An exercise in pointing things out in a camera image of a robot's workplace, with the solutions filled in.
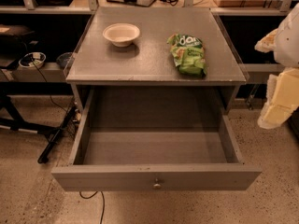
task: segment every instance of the white bowl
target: white bowl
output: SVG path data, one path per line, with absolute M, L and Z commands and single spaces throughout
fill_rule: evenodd
M 46 55 L 41 52 L 32 52 L 26 54 L 19 60 L 19 65 L 28 69 L 39 69 L 44 65 Z
M 123 48 L 131 45 L 140 36 L 140 30 L 132 24 L 116 23 L 108 26 L 104 30 L 103 36 L 113 45 Z

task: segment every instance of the gray tabletop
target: gray tabletop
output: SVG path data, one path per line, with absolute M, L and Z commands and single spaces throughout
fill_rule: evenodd
M 103 38 L 113 23 L 131 23 L 141 36 L 127 48 Z M 205 78 L 182 75 L 167 38 L 174 33 L 200 38 L 206 50 Z M 99 7 L 80 45 L 67 82 L 77 84 L 231 85 L 246 79 L 208 8 Z

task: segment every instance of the drawer knob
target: drawer knob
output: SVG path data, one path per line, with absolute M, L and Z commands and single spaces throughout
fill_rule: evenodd
M 155 184 L 153 185 L 153 188 L 155 190 L 159 190 L 159 189 L 162 188 L 161 184 L 159 183 L 159 179 L 158 178 L 155 179 Z

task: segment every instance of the black metal stand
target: black metal stand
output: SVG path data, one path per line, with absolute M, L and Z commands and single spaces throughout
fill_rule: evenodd
M 31 131 L 39 134 L 43 134 L 49 140 L 48 145 L 40 155 L 38 163 L 46 163 L 50 151 L 55 146 L 57 139 L 60 137 L 62 130 L 67 126 L 69 120 L 74 116 L 76 108 L 73 106 L 67 113 L 60 127 L 50 127 L 47 125 L 41 125 L 36 123 L 30 123 L 25 121 L 16 107 L 11 103 L 10 97 L 0 91 L 0 109 L 4 108 L 12 119 L 0 118 L 0 126 L 10 127 L 13 131 Z

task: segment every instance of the desk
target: desk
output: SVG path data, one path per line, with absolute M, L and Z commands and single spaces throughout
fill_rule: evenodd
M 141 36 L 114 47 L 102 32 L 115 22 Z M 204 79 L 178 73 L 173 33 L 204 41 Z M 92 88 L 69 165 L 52 171 L 65 190 L 246 189 L 261 172 L 226 116 L 246 73 L 208 8 L 99 7 L 66 81 Z

